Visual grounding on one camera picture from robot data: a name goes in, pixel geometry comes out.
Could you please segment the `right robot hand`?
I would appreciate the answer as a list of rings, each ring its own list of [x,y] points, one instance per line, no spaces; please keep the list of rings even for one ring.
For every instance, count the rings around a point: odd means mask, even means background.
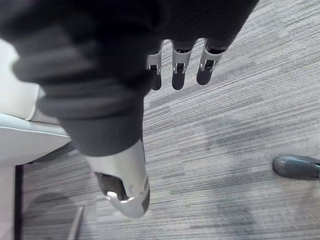
[[[37,107],[86,156],[101,191],[129,218],[150,204],[144,99],[160,88],[160,53],[172,43],[172,86],[183,87],[192,48],[205,45],[197,82],[215,65],[255,0],[3,0],[0,37],[18,80],[39,85]]]

